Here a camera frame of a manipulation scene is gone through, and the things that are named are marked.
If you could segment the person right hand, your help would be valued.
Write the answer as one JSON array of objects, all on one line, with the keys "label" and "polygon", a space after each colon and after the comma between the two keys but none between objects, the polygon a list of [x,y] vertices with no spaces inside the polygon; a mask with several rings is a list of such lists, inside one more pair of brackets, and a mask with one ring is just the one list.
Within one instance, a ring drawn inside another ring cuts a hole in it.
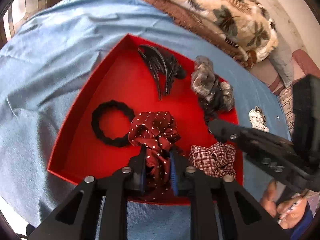
[{"label": "person right hand", "polygon": [[291,229],[303,218],[308,200],[305,197],[295,197],[276,205],[276,196],[277,184],[275,180],[271,180],[264,191],[260,204],[273,218],[277,214],[285,214],[279,225],[283,229]]}]

